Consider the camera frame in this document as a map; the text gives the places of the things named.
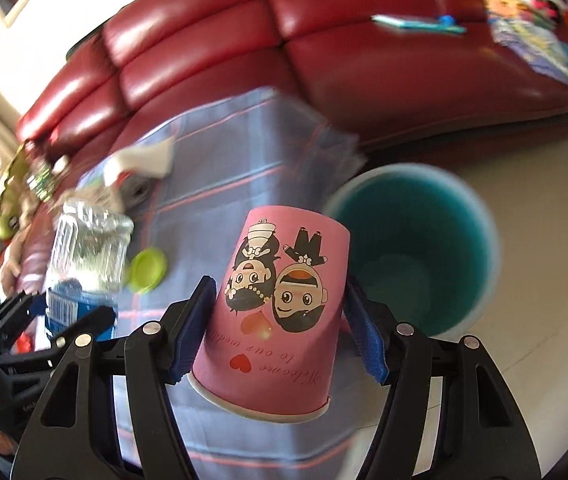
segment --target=pink paper cup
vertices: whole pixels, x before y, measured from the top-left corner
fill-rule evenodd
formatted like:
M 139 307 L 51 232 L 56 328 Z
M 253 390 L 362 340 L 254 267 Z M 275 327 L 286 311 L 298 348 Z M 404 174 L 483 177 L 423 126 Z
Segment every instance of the pink paper cup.
M 191 385 L 238 415 L 305 422 L 328 409 L 348 230 L 285 206 L 249 212 Z

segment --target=sofa backrest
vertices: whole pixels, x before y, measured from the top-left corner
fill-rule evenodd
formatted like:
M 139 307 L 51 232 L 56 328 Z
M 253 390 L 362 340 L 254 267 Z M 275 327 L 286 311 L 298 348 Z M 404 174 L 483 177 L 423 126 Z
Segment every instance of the sofa backrest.
M 72 155 L 212 66 L 378 13 L 485 20 L 482 0 L 135 0 L 70 58 L 17 137 L 42 143 L 52 159 Z

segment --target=tile floor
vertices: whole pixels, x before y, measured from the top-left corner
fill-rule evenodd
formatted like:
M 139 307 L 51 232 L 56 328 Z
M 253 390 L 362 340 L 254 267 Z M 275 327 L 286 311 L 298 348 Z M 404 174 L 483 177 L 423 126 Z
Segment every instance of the tile floor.
M 568 140 L 458 172 L 493 211 L 504 262 L 496 294 L 470 330 L 504 374 L 545 474 L 568 448 Z M 416 472 L 430 466 L 441 382 L 433 380 Z M 368 412 L 339 480 L 357 475 L 383 406 L 371 382 Z

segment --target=cartoon black hair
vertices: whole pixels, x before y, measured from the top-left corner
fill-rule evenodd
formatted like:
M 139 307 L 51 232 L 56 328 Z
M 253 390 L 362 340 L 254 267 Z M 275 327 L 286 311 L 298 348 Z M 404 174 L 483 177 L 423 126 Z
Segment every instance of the cartoon black hair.
M 309 240 L 308 231 L 304 227 L 299 229 L 294 247 L 284 246 L 284 252 L 294 261 L 300 264 L 308 263 L 311 267 L 326 263 L 326 256 L 320 256 L 320 250 L 320 232 L 316 232 Z
M 226 304 L 230 310 L 235 312 L 243 312 L 246 310 L 252 310 L 266 303 L 270 297 L 273 295 L 275 290 L 275 281 L 277 280 L 277 271 L 275 270 L 275 260 L 279 259 L 279 256 L 275 256 L 279 250 L 279 240 L 274 234 L 270 235 L 268 241 L 262 247 L 262 255 L 248 258 L 245 256 L 245 250 L 248 248 L 248 237 L 243 239 L 240 249 L 235 255 L 235 264 L 233 270 L 237 268 L 248 260 L 259 260 L 266 269 L 270 271 L 270 277 L 260 283 L 254 283 L 248 285 L 245 288 L 238 289 L 231 298 L 225 294 Z M 227 282 L 227 287 L 233 286 L 233 277 L 231 276 Z
M 312 310 L 298 310 L 288 317 L 279 317 L 275 309 L 275 298 L 273 298 L 272 304 L 275 321 L 287 332 L 304 332 L 314 327 L 319 321 L 324 308 L 324 305 L 320 305 Z

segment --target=sofa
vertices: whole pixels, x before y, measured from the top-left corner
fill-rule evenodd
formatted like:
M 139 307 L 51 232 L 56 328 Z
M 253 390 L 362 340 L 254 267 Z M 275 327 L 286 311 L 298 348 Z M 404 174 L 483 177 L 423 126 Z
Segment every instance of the sofa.
M 403 32 L 373 14 L 450 14 L 468 32 Z M 565 26 L 558 36 L 568 43 Z M 72 54 L 16 134 L 51 161 L 70 156 L 61 192 L 168 118 L 260 86 L 359 134 L 371 164 L 475 160 L 568 134 L 568 86 L 494 44 L 482 0 L 136 0 Z M 43 206 L 18 287 L 41 288 L 53 237 Z

